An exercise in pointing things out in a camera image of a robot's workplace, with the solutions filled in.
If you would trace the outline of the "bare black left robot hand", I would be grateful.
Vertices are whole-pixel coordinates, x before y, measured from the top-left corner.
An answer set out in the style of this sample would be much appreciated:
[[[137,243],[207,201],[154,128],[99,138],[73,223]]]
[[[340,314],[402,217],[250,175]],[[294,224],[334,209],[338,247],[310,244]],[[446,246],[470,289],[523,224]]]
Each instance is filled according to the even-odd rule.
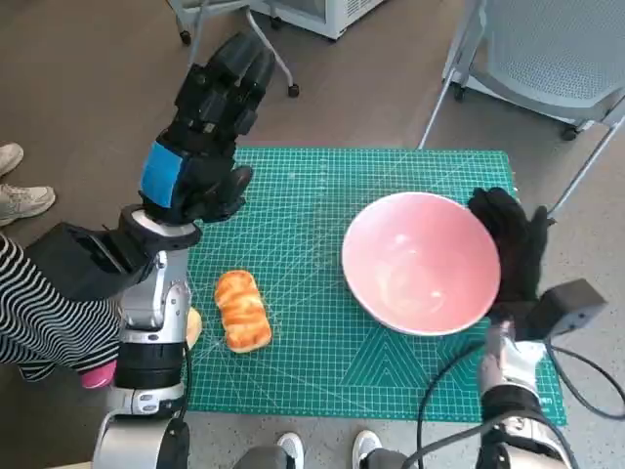
[[[151,217],[170,225],[225,221],[244,204],[253,171],[237,166],[236,140],[249,133],[271,82],[275,58],[238,32],[206,64],[193,64],[172,122],[148,153],[140,195]]]

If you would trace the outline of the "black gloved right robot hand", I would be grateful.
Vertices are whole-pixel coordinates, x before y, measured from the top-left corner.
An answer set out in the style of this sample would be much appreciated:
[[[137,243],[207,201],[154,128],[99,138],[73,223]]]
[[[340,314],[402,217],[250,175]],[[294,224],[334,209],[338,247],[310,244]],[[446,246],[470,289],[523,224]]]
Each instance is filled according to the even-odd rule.
[[[468,207],[487,229],[499,256],[500,285],[488,315],[505,318],[528,310],[538,301],[550,227],[547,207],[540,205],[527,217],[518,201],[498,187],[474,189]]]

